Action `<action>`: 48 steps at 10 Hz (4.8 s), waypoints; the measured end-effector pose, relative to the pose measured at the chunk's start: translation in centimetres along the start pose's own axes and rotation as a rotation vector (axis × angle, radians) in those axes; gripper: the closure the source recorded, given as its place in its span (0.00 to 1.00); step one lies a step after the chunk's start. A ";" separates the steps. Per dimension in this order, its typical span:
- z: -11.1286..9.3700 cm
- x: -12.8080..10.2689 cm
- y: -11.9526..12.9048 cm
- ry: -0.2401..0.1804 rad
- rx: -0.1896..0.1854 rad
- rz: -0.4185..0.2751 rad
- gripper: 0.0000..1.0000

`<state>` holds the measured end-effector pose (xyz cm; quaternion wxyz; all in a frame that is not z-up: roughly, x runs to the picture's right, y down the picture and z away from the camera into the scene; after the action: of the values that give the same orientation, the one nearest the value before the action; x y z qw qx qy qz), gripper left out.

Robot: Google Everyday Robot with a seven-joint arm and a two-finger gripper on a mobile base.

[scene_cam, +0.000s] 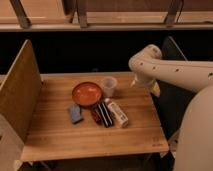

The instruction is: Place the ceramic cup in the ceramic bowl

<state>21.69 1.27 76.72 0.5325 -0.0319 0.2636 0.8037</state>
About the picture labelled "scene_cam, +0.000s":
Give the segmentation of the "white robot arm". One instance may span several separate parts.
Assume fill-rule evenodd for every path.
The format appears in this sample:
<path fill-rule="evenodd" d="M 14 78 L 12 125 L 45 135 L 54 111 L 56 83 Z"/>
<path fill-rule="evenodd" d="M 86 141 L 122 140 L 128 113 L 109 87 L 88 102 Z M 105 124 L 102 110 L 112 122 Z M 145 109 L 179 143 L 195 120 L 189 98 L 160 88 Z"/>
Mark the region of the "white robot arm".
<path fill-rule="evenodd" d="M 134 83 L 153 94 L 169 151 L 158 171 L 213 171 L 213 61 L 151 44 L 130 58 Z"/>

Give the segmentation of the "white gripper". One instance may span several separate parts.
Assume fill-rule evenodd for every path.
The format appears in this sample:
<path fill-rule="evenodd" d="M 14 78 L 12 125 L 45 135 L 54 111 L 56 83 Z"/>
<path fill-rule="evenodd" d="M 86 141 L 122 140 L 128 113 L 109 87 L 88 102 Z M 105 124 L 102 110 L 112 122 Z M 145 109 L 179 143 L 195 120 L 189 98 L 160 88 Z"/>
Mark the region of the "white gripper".
<path fill-rule="evenodd" d="M 136 74 L 135 80 L 131 82 L 130 87 L 134 87 L 135 84 L 151 89 L 151 93 L 156 97 L 159 97 L 161 94 L 160 87 L 157 83 L 155 83 L 153 78 Z"/>

